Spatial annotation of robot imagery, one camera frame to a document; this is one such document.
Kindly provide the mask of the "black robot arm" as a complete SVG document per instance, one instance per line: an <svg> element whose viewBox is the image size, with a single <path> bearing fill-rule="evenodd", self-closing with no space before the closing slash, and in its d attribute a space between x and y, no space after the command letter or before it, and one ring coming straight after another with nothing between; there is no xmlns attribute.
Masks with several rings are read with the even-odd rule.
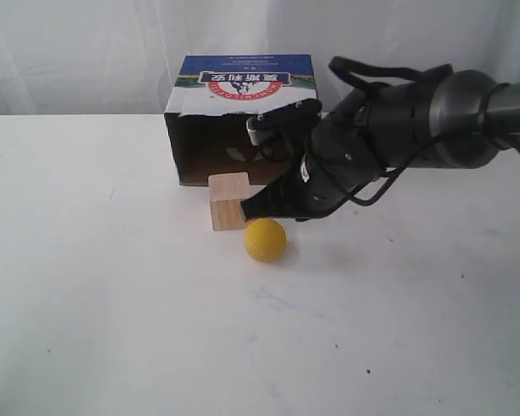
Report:
<svg viewBox="0 0 520 416"><path fill-rule="evenodd" d="M241 204L244 217L325 218L375 181L387 190L408 168L476 169L520 146L520 83L500 83L476 70L426 74L391 86L353 90L324 114L305 99L252 116L251 142L281 141L286 171Z"/></svg>

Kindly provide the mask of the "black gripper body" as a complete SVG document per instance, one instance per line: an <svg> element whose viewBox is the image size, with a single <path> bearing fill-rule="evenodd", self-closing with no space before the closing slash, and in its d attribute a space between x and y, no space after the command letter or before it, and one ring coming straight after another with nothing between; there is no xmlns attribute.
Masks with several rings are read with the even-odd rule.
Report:
<svg viewBox="0 0 520 416"><path fill-rule="evenodd" d="M285 133L298 139L281 179L283 218L325 218L386 170L357 111L294 110Z"/></svg>

